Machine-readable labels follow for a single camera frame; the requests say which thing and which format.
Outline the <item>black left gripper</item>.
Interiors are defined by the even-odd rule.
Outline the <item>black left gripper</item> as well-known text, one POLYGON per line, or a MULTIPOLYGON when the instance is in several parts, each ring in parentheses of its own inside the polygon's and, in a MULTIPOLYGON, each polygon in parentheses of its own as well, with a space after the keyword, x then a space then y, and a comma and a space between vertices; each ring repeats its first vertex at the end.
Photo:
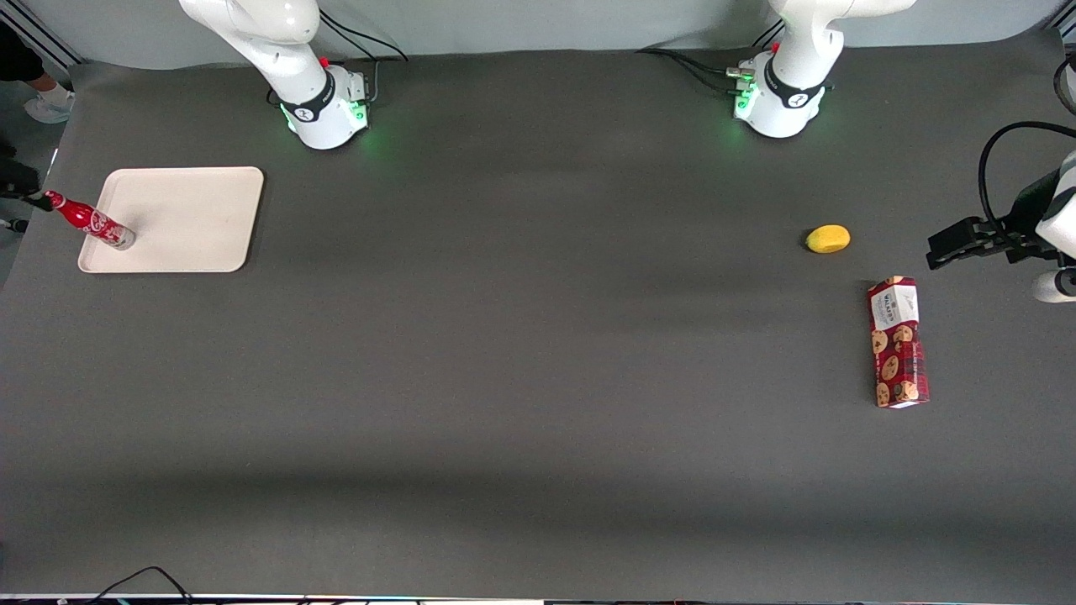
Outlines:
POLYGON ((931 236, 926 253, 930 271, 938 271, 954 261, 1000 253, 1005 253, 1008 263, 1020 263, 1027 258, 1061 263, 1063 255, 1059 250, 1036 233, 1037 225, 1052 205, 1059 179, 1059 170, 1053 170, 1019 192, 1011 210, 1000 219, 1000 226, 1005 229, 1006 236, 987 219, 979 217, 955 222, 949 227, 949 236, 931 236))

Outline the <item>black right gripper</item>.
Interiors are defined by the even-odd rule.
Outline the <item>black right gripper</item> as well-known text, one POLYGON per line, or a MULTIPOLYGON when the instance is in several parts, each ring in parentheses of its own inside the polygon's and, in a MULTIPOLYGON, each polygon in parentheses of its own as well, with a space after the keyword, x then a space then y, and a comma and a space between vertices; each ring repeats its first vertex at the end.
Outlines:
POLYGON ((1 160, 1 197, 23 199, 44 212, 53 211, 49 196, 41 195, 41 177, 22 161, 1 160))

